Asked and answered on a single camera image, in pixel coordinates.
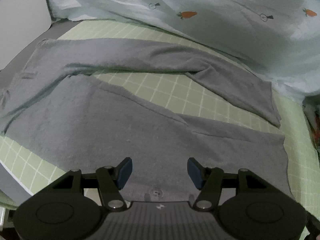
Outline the grey fleece pants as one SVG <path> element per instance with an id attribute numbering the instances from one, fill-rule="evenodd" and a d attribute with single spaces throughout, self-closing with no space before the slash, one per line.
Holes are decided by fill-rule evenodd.
<path id="1" fill-rule="evenodd" d="M 196 198 L 190 157 L 229 173 L 247 168 L 291 194 L 282 135 L 174 113 L 94 77 L 101 69 L 184 72 L 280 125 L 271 84 L 219 57 L 170 43 L 103 38 L 42 41 L 1 91 L 1 133 L 64 171 L 91 173 L 132 158 L 122 191 L 127 200 Z"/>

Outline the green grid cutting mat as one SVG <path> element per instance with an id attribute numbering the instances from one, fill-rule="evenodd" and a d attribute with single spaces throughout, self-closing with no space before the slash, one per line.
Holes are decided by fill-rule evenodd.
<path id="1" fill-rule="evenodd" d="M 162 30 L 110 20 L 82 23 L 60 21 L 31 42 L 1 71 L 1 86 L 5 87 L 45 38 L 133 38 L 182 44 L 204 50 L 204 46 Z M 133 94 L 163 106 L 173 112 L 200 116 L 244 126 L 261 132 L 285 135 L 284 147 L 289 158 L 289 182 L 296 200 L 319 216 L 319 160 L 309 134 L 309 124 L 298 103 L 274 93 L 281 115 L 281 127 L 276 128 L 262 118 L 232 106 L 184 75 L 147 73 L 97 73 L 96 77 L 123 86 Z M 63 174 L 62 170 L 42 160 L 15 141 L 1 137 L 1 207 L 12 208 L 18 195 L 39 191 Z"/>

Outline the red patterned folded garment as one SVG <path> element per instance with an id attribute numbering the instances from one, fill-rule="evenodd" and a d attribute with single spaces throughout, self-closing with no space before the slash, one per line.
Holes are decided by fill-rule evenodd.
<path id="1" fill-rule="evenodd" d="M 305 99 L 304 114 L 311 128 L 311 136 L 315 149 L 319 152 L 319 99 Z"/>

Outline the light blue printed bedsheet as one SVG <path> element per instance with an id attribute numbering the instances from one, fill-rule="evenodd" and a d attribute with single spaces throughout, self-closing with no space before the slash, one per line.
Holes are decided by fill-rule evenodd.
<path id="1" fill-rule="evenodd" d="M 238 58 L 296 101 L 319 94 L 319 0 L 48 0 L 55 18 L 139 21 Z"/>

